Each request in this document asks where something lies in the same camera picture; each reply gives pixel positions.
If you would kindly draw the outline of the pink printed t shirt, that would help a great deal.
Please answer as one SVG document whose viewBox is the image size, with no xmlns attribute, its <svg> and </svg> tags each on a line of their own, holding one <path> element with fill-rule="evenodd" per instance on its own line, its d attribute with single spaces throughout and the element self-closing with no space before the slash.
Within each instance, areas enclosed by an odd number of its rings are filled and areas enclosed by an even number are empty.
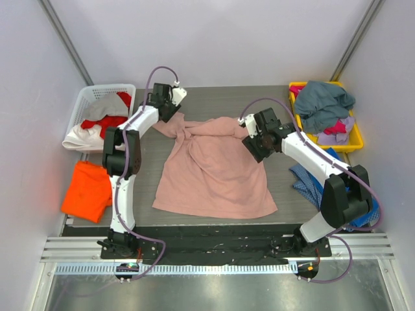
<svg viewBox="0 0 415 311">
<path fill-rule="evenodd" d="M 174 146 L 164 166 L 153 208 L 178 214 L 253 219 L 277 211 L 267 174 L 243 145 L 236 119 L 187 121 L 177 113 L 154 126 Z"/>
</svg>

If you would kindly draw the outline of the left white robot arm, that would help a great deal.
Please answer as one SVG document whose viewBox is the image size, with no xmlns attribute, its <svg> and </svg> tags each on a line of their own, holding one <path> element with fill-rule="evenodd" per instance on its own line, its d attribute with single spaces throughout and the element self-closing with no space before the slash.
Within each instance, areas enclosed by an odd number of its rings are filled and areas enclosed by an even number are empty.
<svg viewBox="0 0 415 311">
<path fill-rule="evenodd" d="M 134 232 L 134 182 L 141 167 L 141 138 L 157 122 L 168 122 L 181 108 L 187 91 L 174 84 L 155 83 L 143 104 L 127 121 L 106 130 L 102 165 L 110 178 L 112 220 L 108 236 L 98 244 L 103 259 L 132 258 L 139 250 Z"/>
</svg>

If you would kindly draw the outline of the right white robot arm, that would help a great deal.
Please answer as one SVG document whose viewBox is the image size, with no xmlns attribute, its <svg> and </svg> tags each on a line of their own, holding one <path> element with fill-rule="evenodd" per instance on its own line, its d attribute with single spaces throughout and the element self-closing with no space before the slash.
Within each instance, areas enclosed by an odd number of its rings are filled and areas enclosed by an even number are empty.
<svg viewBox="0 0 415 311">
<path fill-rule="evenodd" d="M 328 234 L 372 210 L 368 173 L 362 166 L 351 167 L 329 155 L 297 125 L 282 124 L 271 108 L 241 117 L 238 123 L 248 131 L 243 145 L 257 162 L 273 153 L 285 154 L 314 176 L 323 188 L 318 214 L 294 230 L 292 246 L 296 254 L 313 253 Z"/>
</svg>

